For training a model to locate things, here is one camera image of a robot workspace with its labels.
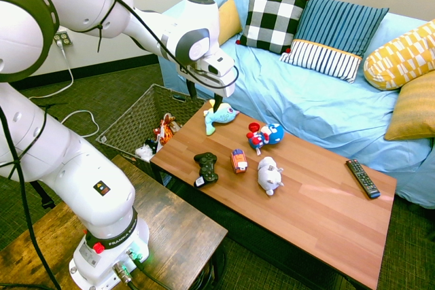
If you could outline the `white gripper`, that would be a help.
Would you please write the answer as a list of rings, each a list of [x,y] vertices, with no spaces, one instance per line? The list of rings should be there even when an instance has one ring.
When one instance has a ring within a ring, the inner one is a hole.
[[[212,92],[213,112],[215,113],[222,104],[223,97],[231,96],[235,91],[236,67],[232,67],[222,76],[209,71],[198,71],[191,66],[183,67],[179,65],[179,74],[186,79],[186,86],[191,99],[197,98],[195,84],[202,86]]]

